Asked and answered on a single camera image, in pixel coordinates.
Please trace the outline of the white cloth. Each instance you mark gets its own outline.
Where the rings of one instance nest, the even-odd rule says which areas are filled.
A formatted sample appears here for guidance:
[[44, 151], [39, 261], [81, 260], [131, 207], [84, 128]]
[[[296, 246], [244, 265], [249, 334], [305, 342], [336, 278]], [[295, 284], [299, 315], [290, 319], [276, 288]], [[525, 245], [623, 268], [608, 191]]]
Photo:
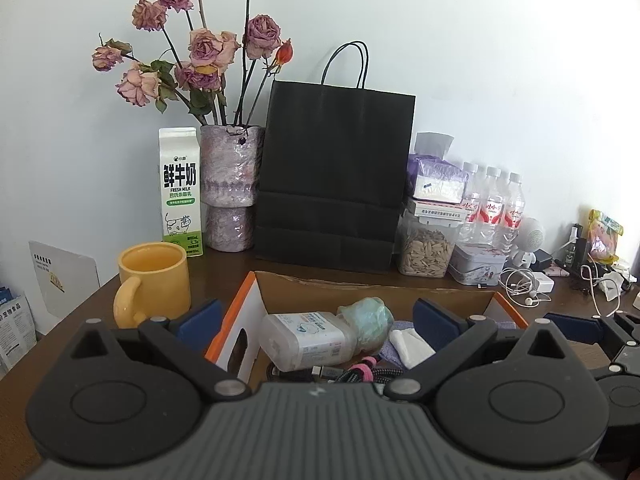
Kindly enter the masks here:
[[411, 370], [413, 367], [416, 367], [435, 354], [435, 350], [416, 332], [414, 328], [409, 330], [408, 343], [410, 359], [406, 364], [407, 370]]

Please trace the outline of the blue grey fabric pouch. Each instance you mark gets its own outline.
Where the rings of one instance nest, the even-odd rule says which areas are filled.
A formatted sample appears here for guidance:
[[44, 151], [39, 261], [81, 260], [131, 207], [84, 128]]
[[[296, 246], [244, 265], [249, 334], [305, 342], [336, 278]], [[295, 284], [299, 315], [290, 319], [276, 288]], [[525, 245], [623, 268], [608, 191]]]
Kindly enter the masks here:
[[408, 337], [409, 330], [412, 329], [413, 322], [396, 321], [378, 350], [378, 358], [405, 370], [410, 359]]

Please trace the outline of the clear bag green wrap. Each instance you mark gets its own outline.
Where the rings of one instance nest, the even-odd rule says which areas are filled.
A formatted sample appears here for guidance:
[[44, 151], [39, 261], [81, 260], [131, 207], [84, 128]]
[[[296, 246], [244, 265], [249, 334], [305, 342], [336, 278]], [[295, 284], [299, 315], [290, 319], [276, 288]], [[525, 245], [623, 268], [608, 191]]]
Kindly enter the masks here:
[[356, 353], [381, 348], [395, 320], [384, 301], [367, 297], [350, 306], [337, 309], [337, 316], [345, 322], [356, 337]]

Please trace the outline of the red pumpkin cardboard box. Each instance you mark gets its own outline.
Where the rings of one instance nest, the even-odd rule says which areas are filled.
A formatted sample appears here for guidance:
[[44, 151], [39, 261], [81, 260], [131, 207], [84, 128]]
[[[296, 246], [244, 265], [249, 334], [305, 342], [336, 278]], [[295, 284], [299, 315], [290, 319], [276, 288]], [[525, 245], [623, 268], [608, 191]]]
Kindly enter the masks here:
[[527, 322], [509, 301], [493, 290], [477, 287], [411, 287], [379, 284], [350, 284], [302, 280], [266, 271], [250, 271], [222, 319], [221, 329], [210, 343], [205, 357], [228, 370], [233, 347], [241, 334], [247, 348], [234, 373], [247, 385], [256, 387], [265, 379], [266, 359], [259, 354], [259, 326], [267, 314], [332, 312], [363, 298], [383, 300], [396, 320], [410, 321], [416, 300], [428, 299], [460, 318], [487, 314], [496, 321], [511, 321], [525, 328]]

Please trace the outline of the clear wet wipes box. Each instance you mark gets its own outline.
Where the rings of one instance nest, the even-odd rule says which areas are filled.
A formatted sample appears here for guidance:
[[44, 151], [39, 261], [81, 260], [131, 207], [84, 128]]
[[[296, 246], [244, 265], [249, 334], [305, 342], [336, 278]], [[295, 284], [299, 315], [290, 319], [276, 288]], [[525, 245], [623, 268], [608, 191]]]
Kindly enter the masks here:
[[268, 314], [259, 344], [280, 372], [344, 364], [356, 354], [355, 332], [330, 312]]

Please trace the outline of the black phone stand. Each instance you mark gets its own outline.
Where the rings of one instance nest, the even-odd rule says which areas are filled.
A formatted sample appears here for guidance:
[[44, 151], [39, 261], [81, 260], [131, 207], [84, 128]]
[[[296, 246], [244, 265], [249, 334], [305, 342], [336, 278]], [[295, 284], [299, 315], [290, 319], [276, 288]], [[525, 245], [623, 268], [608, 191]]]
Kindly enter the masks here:
[[590, 251], [590, 243], [585, 237], [584, 228], [581, 224], [574, 223], [572, 225], [572, 234], [575, 237], [573, 243], [573, 257], [566, 259], [570, 274], [575, 280], [582, 278], [582, 266], [587, 263], [588, 252]]

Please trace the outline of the floral metal tin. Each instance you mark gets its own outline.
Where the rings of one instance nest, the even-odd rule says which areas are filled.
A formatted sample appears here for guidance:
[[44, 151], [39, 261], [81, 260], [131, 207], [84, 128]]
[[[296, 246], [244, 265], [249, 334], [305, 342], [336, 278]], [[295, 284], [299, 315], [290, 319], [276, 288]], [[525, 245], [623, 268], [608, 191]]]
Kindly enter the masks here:
[[448, 272], [465, 286], [497, 286], [506, 255], [490, 245], [455, 244]]

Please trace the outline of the white earphones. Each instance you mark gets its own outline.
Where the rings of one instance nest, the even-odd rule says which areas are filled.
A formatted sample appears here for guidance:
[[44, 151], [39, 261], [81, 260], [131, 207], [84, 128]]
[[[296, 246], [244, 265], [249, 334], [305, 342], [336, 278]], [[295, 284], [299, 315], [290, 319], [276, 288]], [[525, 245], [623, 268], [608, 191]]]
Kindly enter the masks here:
[[550, 294], [529, 295], [529, 274], [536, 271], [520, 268], [505, 268], [501, 271], [498, 284], [506, 293], [511, 304], [525, 309], [533, 309], [551, 301]]

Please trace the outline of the clear seed container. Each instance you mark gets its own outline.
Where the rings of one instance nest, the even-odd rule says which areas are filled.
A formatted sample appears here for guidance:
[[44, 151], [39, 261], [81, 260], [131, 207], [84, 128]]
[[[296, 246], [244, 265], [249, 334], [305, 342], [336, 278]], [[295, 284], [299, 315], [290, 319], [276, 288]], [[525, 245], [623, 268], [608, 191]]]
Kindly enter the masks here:
[[419, 278], [443, 278], [460, 226], [459, 221], [417, 217], [405, 210], [399, 225], [399, 272]]

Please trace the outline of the yellow pink snack bag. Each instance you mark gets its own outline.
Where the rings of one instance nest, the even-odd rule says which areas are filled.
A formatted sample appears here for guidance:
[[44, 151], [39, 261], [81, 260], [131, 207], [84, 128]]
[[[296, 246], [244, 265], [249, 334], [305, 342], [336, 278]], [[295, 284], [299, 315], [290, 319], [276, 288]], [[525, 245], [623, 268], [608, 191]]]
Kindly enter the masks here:
[[618, 239], [624, 234], [624, 228], [602, 211], [591, 209], [588, 214], [587, 240], [590, 243], [589, 255], [597, 263], [616, 263]]

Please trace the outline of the water bottle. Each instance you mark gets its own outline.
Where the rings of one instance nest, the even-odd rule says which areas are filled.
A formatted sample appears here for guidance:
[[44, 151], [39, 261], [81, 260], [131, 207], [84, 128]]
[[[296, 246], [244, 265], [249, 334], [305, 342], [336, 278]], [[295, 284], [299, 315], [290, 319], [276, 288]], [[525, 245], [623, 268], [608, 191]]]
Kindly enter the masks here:
[[483, 245], [494, 244], [503, 210], [504, 197], [499, 184], [500, 174], [501, 170], [498, 168], [486, 168], [476, 229], [476, 240]]
[[482, 186], [484, 177], [480, 174], [478, 165], [474, 162], [464, 162], [463, 170], [468, 175], [460, 206], [465, 211], [465, 219], [460, 228], [458, 243], [469, 243], [474, 234], [475, 222], [480, 211], [482, 201]]
[[525, 197], [522, 190], [522, 177], [515, 172], [510, 173], [509, 182], [504, 193], [504, 207], [500, 223], [500, 232], [497, 238], [500, 252], [509, 255], [518, 235], [523, 212], [525, 209]]

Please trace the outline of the right water bottle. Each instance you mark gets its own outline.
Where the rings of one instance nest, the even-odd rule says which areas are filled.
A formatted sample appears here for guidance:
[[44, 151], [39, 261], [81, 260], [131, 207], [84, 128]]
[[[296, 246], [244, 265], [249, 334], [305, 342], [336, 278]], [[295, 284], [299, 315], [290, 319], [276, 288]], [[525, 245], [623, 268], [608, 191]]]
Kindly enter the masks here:
[[510, 173], [509, 182], [504, 193], [504, 207], [500, 223], [500, 232], [497, 238], [500, 252], [509, 255], [518, 235], [523, 212], [525, 209], [525, 197], [522, 190], [522, 177], [515, 172]]

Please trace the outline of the white green milk carton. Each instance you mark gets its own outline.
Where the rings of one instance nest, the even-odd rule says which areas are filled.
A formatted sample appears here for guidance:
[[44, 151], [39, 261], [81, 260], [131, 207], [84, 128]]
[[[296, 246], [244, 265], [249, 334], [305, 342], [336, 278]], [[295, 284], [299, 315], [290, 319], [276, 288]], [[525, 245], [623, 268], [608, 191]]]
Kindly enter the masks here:
[[201, 151], [193, 127], [160, 128], [160, 197], [163, 241], [180, 245], [188, 257], [203, 255]]

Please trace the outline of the purple tissue pack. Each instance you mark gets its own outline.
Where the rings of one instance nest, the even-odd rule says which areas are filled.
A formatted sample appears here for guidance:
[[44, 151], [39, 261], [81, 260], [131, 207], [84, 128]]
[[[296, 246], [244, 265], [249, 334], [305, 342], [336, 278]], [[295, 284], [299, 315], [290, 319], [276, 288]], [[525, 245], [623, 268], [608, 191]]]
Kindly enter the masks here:
[[468, 182], [465, 171], [447, 162], [453, 136], [418, 132], [407, 162], [407, 194], [415, 200], [460, 204]]

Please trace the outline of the purple textured vase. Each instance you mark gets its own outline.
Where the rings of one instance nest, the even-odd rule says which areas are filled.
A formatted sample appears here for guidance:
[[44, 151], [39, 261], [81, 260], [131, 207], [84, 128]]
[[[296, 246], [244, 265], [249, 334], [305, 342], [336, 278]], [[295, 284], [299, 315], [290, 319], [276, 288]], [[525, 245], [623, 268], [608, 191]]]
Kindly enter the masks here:
[[262, 127], [201, 128], [204, 240], [217, 252], [244, 252], [253, 245], [264, 133]]

